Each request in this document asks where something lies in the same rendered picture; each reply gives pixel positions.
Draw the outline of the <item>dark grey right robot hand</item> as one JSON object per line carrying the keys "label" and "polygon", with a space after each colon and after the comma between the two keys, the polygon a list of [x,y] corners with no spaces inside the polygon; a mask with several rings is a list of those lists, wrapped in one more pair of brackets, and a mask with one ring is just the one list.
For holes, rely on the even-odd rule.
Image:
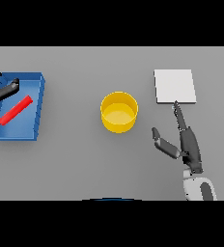
{"label": "dark grey right robot hand", "polygon": [[192,174],[202,174],[202,159],[198,141],[191,127],[186,125],[182,109],[177,101],[174,102],[174,115],[178,123],[181,147],[177,148],[162,138],[155,127],[152,128],[154,145],[159,151],[174,159],[181,157],[183,164],[190,169]]}

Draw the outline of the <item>yellow bowl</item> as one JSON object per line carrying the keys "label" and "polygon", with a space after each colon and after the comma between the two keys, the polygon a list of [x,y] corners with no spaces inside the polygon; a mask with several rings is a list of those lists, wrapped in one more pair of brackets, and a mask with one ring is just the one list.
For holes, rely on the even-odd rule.
{"label": "yellow bowl", "polygon": [[100,118],[104,127],[113,133],[130,131],[137,119],[138,103],[126,92],[113,92],[100,104]]}

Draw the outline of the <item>red beaker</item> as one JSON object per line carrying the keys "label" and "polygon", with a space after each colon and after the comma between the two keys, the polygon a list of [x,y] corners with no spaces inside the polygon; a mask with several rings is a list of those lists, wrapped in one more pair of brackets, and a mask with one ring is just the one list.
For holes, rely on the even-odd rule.
{"label": "red beaker", "polygon": [[26,96],[0,118],[0,124],[8,124],[13,118],[15,118],[25,108],[27,108],[32,102],[33,99],[30,96]]}

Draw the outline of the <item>blue plastic tray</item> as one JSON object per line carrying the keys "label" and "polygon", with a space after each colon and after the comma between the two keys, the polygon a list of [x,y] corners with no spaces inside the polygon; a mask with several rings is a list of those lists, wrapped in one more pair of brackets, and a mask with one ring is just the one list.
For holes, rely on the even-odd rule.
{"label": "blue plastic tray", "polygon": [[36,141],[45,80],[41,72],[2,72],[0,89],[19,80],[17,93],[0,101],[0,141]]}

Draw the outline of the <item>pale square measuring scale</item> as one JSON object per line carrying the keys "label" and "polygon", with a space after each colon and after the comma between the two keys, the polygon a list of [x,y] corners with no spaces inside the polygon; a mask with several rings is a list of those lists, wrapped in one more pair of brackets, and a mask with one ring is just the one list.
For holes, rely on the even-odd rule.
{"label": "pale square measuring scale", "polygon": [[192,71],[190,69],[155,69],[157,103],[196,103]]}

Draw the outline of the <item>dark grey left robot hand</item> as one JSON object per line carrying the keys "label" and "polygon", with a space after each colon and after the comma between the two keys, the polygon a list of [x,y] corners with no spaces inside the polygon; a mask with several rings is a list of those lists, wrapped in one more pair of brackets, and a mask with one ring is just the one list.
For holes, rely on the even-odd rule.
{"label": "dark grey left robot hand", "polygon": [[13,82],[5,87],[2,87],[0,89],[0,101],[13,96],[19,91],[19,79],[15,78]]}

